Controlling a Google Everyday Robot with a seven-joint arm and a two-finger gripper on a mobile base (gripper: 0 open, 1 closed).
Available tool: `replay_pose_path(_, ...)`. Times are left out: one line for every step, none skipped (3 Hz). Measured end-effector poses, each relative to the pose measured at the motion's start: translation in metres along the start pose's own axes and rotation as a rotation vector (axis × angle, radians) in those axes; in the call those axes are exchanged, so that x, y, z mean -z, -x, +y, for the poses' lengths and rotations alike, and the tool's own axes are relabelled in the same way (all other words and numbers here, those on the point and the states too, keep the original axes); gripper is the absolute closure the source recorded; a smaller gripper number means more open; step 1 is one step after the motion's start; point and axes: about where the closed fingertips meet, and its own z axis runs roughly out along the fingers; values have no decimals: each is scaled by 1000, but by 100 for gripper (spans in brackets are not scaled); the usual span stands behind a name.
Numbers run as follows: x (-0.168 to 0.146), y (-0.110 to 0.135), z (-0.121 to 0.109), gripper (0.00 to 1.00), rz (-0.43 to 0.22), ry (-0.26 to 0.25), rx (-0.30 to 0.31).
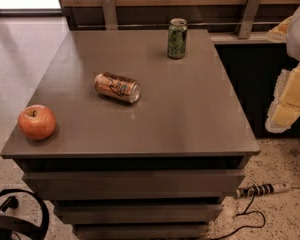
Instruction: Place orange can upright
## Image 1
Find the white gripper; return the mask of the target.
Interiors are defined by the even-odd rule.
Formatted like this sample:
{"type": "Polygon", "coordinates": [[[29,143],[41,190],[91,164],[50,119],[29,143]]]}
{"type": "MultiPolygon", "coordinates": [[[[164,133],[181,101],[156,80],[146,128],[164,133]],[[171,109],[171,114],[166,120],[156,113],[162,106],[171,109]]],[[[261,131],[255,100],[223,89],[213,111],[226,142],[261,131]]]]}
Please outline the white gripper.
{"type": "MultiPolygon", "coordinates": [[[[266,39],[285,42],[287,54],[300,61],[300,6],[288,17],[269,30],[266,39]]],[[[283,133],[300,117],[300,63],[292,71],[283,69],[277,78],[265,128],[270,133],[283,133]]]]}

